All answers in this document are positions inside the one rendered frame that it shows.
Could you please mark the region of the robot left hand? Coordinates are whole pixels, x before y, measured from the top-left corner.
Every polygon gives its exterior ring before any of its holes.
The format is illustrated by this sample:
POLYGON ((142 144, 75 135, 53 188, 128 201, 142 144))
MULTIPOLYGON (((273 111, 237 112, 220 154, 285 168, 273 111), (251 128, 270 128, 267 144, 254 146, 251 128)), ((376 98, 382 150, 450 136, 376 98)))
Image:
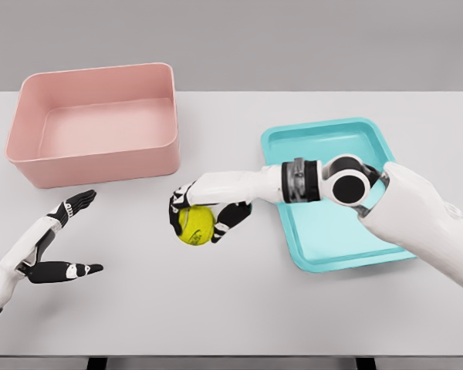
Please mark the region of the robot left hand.
POLYGON ((47 247, 65 227, 69 219, 87 208, 96 191, 78 193, 40 217, 1 259, 0 267, 7 272, 26 277, 33 284, 73 281, 103 270, 101 264, 74 264, 65 261, 42 261, 47 247))

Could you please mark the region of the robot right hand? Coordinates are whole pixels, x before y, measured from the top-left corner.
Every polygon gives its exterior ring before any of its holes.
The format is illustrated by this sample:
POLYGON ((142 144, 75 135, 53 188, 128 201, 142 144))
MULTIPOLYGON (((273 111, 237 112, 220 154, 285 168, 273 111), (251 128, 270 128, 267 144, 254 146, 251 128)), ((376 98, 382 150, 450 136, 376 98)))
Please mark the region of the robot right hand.
POLYGON ((252 202, 241 193, 237 173, 205 173, 173 192, 169 199, 168 213, 169 222, 177 236, 183 234, 179 221, 182 210, 194 205, 209 207, 215 216, 216 223, 211 237, 213 244, 218 243, 252 213, 252 202))

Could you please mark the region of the light blue plastic tray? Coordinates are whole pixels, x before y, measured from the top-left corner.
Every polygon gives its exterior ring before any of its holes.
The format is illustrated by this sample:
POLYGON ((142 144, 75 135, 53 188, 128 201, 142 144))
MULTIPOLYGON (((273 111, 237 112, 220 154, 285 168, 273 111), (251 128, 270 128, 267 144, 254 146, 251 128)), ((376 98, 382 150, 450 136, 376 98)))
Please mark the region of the light blue plastic tray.
MULTIPOLYGON (((327 163, 336 156, 353 154, 382 170, 386 162, 394 160, 377 125, 364 118, 273 127, 262 134, 261 144, 268 165, 296 157, 327 163)), ((372 235, 354 210, 327 199, 277 207, 292 260, 304 271, 336 271, 413 256, 372 235)))

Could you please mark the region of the pink plastic basket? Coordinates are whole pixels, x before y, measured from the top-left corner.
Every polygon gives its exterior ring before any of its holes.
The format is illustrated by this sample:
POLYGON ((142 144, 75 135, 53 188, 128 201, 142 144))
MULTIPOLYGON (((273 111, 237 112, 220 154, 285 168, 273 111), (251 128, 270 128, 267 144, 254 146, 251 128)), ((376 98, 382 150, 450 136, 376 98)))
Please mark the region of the pink plastic basket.
POLYGON ((173 69, 154 62, 31 75, 19 91, 5 155, 38 188, 176 172, 173 69))

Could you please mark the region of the yellow tennis ball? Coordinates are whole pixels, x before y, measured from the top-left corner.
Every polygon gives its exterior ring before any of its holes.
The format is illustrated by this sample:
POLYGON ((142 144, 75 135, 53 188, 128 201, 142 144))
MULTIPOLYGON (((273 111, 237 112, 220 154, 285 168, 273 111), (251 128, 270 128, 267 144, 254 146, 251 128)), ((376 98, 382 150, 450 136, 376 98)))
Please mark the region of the yellow tennis ball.
POLYGON ((178 238, 186 244, 200 246, 211 240, 215 231, 215 216, 206 206, 194 205, 179 211, 178 224, 181 233, 178 238))

